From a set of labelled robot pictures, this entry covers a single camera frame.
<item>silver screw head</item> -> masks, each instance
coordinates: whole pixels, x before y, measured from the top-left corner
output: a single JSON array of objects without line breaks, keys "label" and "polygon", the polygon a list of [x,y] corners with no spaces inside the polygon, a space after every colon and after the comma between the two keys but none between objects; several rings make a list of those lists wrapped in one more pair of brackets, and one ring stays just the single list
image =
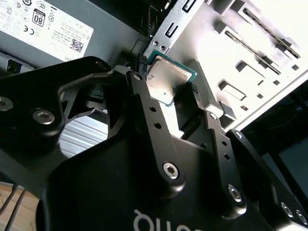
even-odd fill
[{"label": "silver screw head", "polygon": [[282,209],[284,210],[284,212],[285,212],[290,218],[293,217],[292,211],[290,210],[290,208],[289,208],[285,203],[281,203],[281,207],[282,207]]},{"label": "silver screw head", "polygon": [[179,177],[179,171],[174,164],[166,162],[163,165],[163,169],[166,175],[169,176],[171,179],[176,179]]},{"label": "silver screw head", "polygon": [[48,125],[54,121],[54,114],[47,110],[37,110],[32,115],[33,119],[39,124]]},{"label": "silver screw head", "polygon": [[238,138],[240,138],[240,139],[242,138],[241,133],[239,133],[238,131],[236,131],[235,134],[237,135]]},{"label": "silver screw head", "polygon": [[298,217],[300,218],[300,220],[301,220],[305,225],[308,225],[308,222],[307,222],[306,217],[304,217],[304,215],[303,215],[299,210],[296,211],[296,214],[298,215]]},{"label": "silver screw head", "polygon": [[233,186],[233,185],[228,185],[228,191],[230,196],[236,201],[236,202],[241,202],[242,201],[242,196],[240,192]]},{"label": "silver screw head", "polygon": [[6,112],[14,107],[12,100],[0,96],[0,112]]},{"label": "silver screw head", "polygon": [[213,119],[217,119],[217,116],[216,116],[214,113],[210,113],[210,116],[211,116]]},{"label": "silver screw head", "polygon": [[152,42],[152,44],[153,44],[153,46],[158,46],[158,41],[154,40],[154,41]]},{"label": "silver screw head", "polygon": [[142,80],[141,76],[137,75],[137,74],[133,74],[133,77],[137,80]]}]

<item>80 plus logo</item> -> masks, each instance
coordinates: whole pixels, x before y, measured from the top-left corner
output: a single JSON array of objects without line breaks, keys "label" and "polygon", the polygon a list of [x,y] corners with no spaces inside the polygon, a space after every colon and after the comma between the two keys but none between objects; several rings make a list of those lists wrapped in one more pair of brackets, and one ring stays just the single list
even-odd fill
[{"label": "80 plus logo", "polygon": [[38,9],[34,9],[32,22],[35,23],[36,25],[43,27],[45,22],[45,17],[46,17],[45,13],[39,11]]}]

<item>barcode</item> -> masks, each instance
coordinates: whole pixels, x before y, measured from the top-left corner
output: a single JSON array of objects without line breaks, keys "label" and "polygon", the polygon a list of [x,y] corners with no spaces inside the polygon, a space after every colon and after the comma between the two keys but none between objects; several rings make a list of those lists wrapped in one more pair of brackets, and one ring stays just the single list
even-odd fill
[{"label": "barcode", "polygon": [[70,48],[74,51],[77,51],[78,53],[81,53],[81,50],[83,48],[83,43],[73,39]]}]

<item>power supply label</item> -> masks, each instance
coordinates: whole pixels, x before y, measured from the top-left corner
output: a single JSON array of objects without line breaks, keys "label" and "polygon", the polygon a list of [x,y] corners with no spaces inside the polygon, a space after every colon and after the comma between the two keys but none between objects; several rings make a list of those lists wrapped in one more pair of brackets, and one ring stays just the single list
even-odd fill
[{"label": "power supply label", "polygon": [[93,34],[43,0],[0,0],[0,30],[62,61],[83,57]]}]

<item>wooden floor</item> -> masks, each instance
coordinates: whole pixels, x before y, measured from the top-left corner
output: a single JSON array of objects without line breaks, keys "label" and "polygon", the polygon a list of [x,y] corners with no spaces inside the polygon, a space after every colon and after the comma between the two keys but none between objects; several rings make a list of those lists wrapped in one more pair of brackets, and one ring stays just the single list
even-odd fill
[{"label": "wooden floor", "polygon": [[[10,195],[12,188],[9,186],[0,185],[0,207]],[[0,215],[0,231],[5,229],[7,222],[14,209],[15,203],[18,200],[22,190],[18,190],[5,211]],[[11,231],[35,231],[35,212],[38,205],[38,198],[27,192],[24,196],[21,205],[19,206]]]}]

